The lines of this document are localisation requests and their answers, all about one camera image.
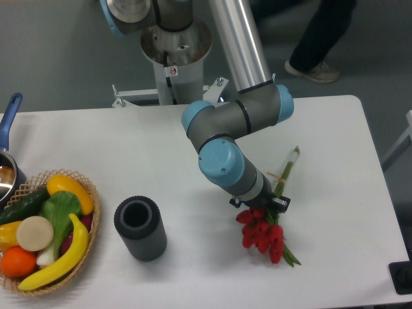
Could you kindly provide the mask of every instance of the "sticker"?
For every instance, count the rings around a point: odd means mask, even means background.
[[[178,67],[177,66],[168,66],[165,68],[165,75],[166,77],[174,77],[178,75]]]

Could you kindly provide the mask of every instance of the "sneaker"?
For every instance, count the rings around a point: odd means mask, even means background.
[[[289,60],[285,62],[285,70],[294,76],[304,77],[312,82],[320,82],[326,84],[327,82],[334,82],[339,79],[341,74],[335,68],[329,66],[326,62],[322,61],[313,69],[309,71],[302,72],[293,69],[290,65]]]

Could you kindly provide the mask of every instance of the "pot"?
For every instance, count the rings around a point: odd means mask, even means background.
[[[0,122],[0,213],[20,184],[26,181],[26,176],[18,168],[17,163],[8,154],[8,137],[15,114],[23,99],[21,93],[14,93],[7,105],[5,114]]]

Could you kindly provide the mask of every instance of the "yellow banana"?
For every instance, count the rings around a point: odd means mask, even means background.
[[[88,230],[75,214],[69,214],[69,217],[74,226],[73,242],[69,250],[50,266],[44,267],[21,281],[20,290],[32,291],[57,280],[79,264],[86,254],[89,243]]]

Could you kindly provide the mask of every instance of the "yellow bell pepper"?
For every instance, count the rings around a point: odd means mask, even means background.
[[[7,251],[19,245],[16,239],[16,231],[21,221],[0,225],[0,251]]]
[[[91,199],[89,193],[79,182],[69,176],[61,174],[52,176],[47,182],[47,191],[50,195],[59,191],[68,191],[73,193],[80,201],[83,216],[87,216],[93,212],[93,200]]]

